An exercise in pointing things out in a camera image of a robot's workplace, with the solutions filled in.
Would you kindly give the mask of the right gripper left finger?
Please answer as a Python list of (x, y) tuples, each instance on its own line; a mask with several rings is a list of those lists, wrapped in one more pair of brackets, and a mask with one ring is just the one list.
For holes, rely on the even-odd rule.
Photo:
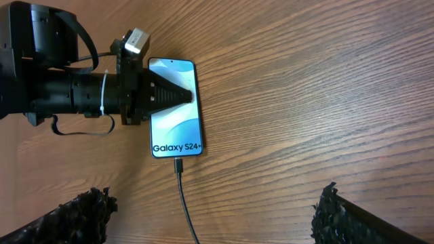
[(91, 188), (51, 212), (1, 237), (1, 244), (102, 244), (117, 211), (109, 188)]

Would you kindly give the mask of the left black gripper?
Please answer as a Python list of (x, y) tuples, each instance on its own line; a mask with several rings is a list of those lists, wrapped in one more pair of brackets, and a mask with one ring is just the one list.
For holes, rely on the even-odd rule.
[[(119, 110), (123, 125), (140, 125), (143, 111), (139, 107), (139, 91), (143, 82), (143, 59), (134, 58), (124, 48), (133, 30), (122, 39), (115, 39), (110, 51), (116, 56), (116, 73), (119, 84)], [(176, 85), (157, 73), (147, 70), (149, 98), (147, 111), (154, 114), (193, 101), (193, 93)]]

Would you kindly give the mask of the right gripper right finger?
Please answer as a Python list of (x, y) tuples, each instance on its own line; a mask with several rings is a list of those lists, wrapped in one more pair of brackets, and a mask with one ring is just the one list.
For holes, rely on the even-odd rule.
[(427, 244), (338, 195), (336, 183), (323, 189), (313, 206), (311, 237), (316, 243)]

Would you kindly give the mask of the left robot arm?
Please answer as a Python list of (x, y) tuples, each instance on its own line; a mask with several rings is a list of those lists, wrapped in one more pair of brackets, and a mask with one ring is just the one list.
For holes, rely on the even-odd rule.
[(153, 113), (189, 103), (191, 91), (143, 66), (149, 35), (133, 29), (113, 41), (113, 74), (97, 73), (100, 54), (68, 11), (13, 1), (1, 6), (1, 116), (31, 125), (59, 114), (119, 115), (138, 125)]

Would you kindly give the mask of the Samsung Galaxy smartphone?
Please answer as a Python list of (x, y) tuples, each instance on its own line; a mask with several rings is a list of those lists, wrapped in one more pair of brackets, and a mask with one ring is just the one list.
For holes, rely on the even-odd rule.
[(193, 95), (189, 103), (151, 115), (152, 156), (200, 155), (203, 152), (203, 136), (195, 64), (190, 60), (150, 58), (149, 69)]

